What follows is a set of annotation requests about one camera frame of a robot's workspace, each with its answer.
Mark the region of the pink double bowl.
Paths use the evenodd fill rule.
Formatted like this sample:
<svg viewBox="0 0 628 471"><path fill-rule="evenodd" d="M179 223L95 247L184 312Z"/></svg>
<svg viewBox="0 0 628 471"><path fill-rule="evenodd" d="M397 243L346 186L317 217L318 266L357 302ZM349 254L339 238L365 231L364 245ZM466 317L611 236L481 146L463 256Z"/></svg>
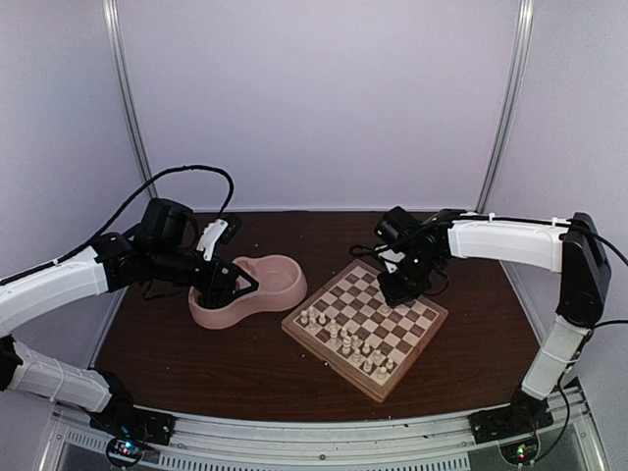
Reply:
<svg viewBox="0 0 628 471"><path fill-rule="evenodd" d="M200 327L224 330L253 314L294 308L305 298L307 280L300 265L290 257L279 254L259 258L242 256L234 263L259 284L258 288L216 309L202 307L197 290L190 288L188 308Z"/></svg>

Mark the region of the wooden chess board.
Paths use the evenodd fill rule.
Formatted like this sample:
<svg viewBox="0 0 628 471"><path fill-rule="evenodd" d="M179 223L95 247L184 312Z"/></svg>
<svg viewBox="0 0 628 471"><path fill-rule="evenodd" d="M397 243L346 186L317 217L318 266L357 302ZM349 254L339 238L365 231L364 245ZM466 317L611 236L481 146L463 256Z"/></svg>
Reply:
<svg viewBox="0 0 628 471"><path fill-rule="evenodd" d="M425 297L390 307L388 315L381 312L384 305L387 304L380 290L377 271L354 260L288 314L282 329L352 385L372 399L383 402L426 349L448 315L446 309ZM310 330L308 325L302 326L300 313L310 309L317 311L317 322L319 315L324 313L327 323L322 326L318 322L315 330ZM332 319L339 325L337 347L330 342L329 323ZM359 345L351 347L348 355L341 354L342 327L348 330L350 337L359 337ZM364 343L371 346L368 356L362 354ZM351 359L354 349L361 352L360 363ZM380 360L373 358L375 349L382 352ZM373 364L370 373L362 370L366 359ZM389 360L395 367L382 381L377 378L377 371L386 367Z"/></svg>

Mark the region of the light chess king tall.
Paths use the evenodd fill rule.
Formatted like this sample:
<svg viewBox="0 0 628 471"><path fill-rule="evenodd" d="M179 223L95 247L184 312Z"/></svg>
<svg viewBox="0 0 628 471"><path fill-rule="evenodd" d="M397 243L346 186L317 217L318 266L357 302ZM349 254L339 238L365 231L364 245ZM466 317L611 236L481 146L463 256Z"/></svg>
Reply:
<svg viewBox="0 0 628 471"><path fill-rule="evenodd" d="M352 341L348 333L348 330L345 327L341 328L340 336L341 336L341 354L348 355L351 352Z"/></svg>

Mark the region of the light chess piece tall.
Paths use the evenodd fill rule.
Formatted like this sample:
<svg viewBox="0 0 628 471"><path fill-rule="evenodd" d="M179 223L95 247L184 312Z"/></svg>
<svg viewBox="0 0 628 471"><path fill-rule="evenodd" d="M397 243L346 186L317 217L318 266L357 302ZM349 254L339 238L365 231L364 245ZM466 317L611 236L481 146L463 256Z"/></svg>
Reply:
<svg viewBox="0 0 628 471"><path fill-rule="evenodd" d="M339 325L335 319L332 319L329 323L330 330L330 342L333 347L337 347L339 344Z"/></svg>

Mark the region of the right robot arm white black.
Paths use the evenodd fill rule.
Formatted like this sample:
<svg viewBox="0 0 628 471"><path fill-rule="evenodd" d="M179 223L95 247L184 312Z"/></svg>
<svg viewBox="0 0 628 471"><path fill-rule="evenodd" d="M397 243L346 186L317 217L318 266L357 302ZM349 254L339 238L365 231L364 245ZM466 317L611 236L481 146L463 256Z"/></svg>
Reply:
<svg viewBox="0 0 628 471"><path fill-rule="evenodd" d="M389 306L414 300L432 286L449 259L489 259L545 269L561 277L556 317L522 380L522 396L503 411L509 432L525 432L541 416L560 376L575 362L602 318L611 279L606 250L592 217L529 220L445 209L419 221L396 206L378 222L382 245L373 255L385 269L378 280Z"/></svg>

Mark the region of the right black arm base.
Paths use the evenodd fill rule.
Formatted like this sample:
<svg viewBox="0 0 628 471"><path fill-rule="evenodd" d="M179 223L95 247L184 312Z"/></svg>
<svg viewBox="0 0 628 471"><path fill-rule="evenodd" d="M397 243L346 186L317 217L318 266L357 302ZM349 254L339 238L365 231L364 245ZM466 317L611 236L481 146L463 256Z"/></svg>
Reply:
<svg viewBox="0 0 628 471"><path fill-rule="evenodd" d="M504 406L472 413L469 417L476 445L495 443L504 461L531 465L541 452L539 431L554 423L546 409L536 415L522 406Z"/></svg>

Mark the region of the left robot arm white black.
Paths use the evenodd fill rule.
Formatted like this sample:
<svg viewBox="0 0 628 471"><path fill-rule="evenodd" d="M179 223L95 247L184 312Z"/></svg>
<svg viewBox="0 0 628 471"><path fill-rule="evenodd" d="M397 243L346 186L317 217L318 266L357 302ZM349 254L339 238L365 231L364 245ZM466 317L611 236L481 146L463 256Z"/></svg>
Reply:
<svg viewBox="0 0 628 471"><path fill-rule="evenodd" d="M101 413L121 436L134 434L141 416L116 377L73 367L16 341L21 325L74 301L115 292L134 283L168 282L195 288L202 304L222 308L258 289L258 282L216 255L237 232L240 220L217 218L183 245L193 219L190 208L164 198L149 201L141 221L123 234L99 235L67 260L33 269L1 285L1 388L34 393L51 401Z"/></svg>

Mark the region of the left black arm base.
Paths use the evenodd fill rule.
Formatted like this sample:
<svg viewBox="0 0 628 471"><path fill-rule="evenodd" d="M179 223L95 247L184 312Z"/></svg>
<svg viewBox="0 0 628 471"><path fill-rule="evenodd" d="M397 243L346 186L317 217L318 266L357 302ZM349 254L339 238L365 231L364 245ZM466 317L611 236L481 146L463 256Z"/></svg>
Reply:
<svg viewBox="0 0 628 471"><path fill-rule="evenodd" d="M137 465L156 445L168 445L176 424L171 414L135 407L120 413L86 414L91 428L111 436L104 454L112 466L122 470Z"/></svg>

